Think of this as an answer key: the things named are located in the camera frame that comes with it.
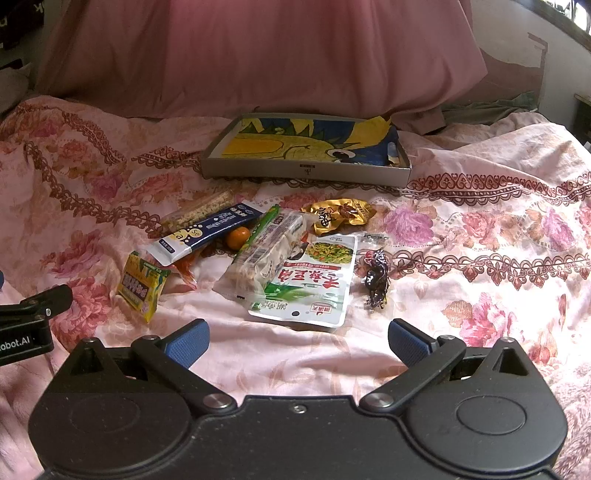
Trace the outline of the green stick snack packet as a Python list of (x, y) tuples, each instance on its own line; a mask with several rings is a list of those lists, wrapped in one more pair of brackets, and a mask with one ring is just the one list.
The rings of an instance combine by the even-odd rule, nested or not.
[(270, 247), (270, 235), (276, 230), (273, 221), (276, 220), (276, 217), (279, 215), (279, 204), (270, 207), (270, 209), (259, 218), (256, 225), (254, 225), (245, 245), (238, 250), (238, 254), (235, 255), (233, 261), (236, 262), (239, 259), (247, 259), (252, 255), (262, 254), (263, 251), (266, 251)]

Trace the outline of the large pink pillow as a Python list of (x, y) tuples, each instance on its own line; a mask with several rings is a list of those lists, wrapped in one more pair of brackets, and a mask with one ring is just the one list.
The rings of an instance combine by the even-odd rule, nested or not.
[(467, 1), (73, 1), (39, 92), (118, 116), (433, 110), (487, 67)]

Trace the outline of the clear noodle cracker pack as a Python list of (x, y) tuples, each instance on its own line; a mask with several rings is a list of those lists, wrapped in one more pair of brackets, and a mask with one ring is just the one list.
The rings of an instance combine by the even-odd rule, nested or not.
[(162, 234), (167, 235), (185, 228), (194, 222), (204, 220), (208, 215), (215, 214), (233, 205), (233, 196), (229, 191), (211, 193), (193, 200), (162, 219)]

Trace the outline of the yellow green candy packet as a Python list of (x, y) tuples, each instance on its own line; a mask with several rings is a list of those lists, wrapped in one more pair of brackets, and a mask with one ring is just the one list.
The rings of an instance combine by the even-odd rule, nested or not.
[(127, 257), (116, 293), (149, 324), (169, 275), (168, 269), (153, 265), (133, 251)]

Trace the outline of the grey cardboard tray box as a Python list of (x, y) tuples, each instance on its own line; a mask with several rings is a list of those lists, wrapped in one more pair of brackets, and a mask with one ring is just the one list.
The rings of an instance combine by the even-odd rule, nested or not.
[(412, 163), (401, 142), (398, 140), (402, 160), (400, 167), (370, 166), (348, 163), (314, 162), (311, 160), (256, 160), (223, 158), (221, 150), (228, 142), (229, 134), (238, 125), (238, 121), (250, 116), (304, 116), (338, 117), (311, 114), (287, 113), (249, 113), (242, 115), (228, 125), (208, 146), (201, 158), (201, 172), (205, 178), (246, 177), (246, 178), (283, 178), (314, 180), (335, 183), (358, 183), (375, 186), (403, 188), (410, 180)]

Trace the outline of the dark dried fruit packet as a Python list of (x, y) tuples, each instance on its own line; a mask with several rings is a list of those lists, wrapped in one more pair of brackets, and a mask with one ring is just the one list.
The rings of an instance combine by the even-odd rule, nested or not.
[(367, 304), (370, 309), (383, 308), (390, 286), (390, 263), (385, 250), (367, 253), (363, 257), (363, 265), (366, 267), (363, 285), (368, 291)]

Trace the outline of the clear peanut snack bag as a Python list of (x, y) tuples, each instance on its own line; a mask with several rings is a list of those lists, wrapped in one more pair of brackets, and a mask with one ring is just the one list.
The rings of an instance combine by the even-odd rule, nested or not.
[(252, 304), (262, 298), (266, 286), (312, 223), (314, 216), (311, 214), (280, 207), (280, 215), (273, 221), (276, 230), (270, 235), (270, 247), (262, 254), (232, 261), (221, 279), (214, 284), (214, 291), (242, 305)]

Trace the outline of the small clear wrapper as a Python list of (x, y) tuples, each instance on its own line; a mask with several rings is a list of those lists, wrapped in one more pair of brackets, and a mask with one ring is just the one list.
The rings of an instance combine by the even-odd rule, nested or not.
[(361, 243), (366, 248), (383, 248), (389, 243), (389, 236), (382, 233), (363, 233)]

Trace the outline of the gold foil snack packet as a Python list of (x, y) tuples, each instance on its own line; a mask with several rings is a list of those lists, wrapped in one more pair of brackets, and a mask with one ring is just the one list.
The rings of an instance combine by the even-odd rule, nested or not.
[(369, 202), (351, 198), (318, 201), (301, 207), (301, 212), (315, 215), (317, 235), (335, 232), (345, 225), (366, 225), (377, 213)]

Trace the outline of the dark blue powder stick sachet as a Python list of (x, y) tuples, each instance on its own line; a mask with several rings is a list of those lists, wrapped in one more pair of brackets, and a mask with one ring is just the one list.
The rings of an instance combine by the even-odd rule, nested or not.
[(167, 267), (262, 214), (259, 206), (253, 203), (238, 203), (154, 241), (146, 251), (160, 265)]

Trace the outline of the white green pickle packet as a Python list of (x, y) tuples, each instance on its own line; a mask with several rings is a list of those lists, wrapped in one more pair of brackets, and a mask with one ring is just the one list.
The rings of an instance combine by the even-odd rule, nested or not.
[(249, 314), (334, 330), (345, 322), (358, 237), (308, 234), (267, 284)]

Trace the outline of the orange red snack wrapper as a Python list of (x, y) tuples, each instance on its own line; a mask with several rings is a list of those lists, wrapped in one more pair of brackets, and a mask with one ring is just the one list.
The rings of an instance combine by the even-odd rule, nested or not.
[(211, 290), (232, 259), (226, 250), (209, 244), (176, 261), (174, 269), (191, 290)]

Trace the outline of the green grey folded cloth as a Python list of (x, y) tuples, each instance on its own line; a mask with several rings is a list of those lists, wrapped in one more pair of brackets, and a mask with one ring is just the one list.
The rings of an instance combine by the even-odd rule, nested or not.
[(449, 104), (442, 107), (447, 125), (455, 123), (492, 125), (512, 113), (537, 111), (538, 101), (533, 91), (521, 93), (511, 99), (478, 101), (467, 105)]

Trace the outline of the small orange mandarin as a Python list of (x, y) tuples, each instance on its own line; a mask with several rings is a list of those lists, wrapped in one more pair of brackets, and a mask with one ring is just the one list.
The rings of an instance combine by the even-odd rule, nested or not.
[(237, 227), (226, 235), (226, 246), (232, 251), (238, 251), (243, 245), (245, 245), (246, 241), (249, 240), (249, 236), (249, 228), (243, 226)]

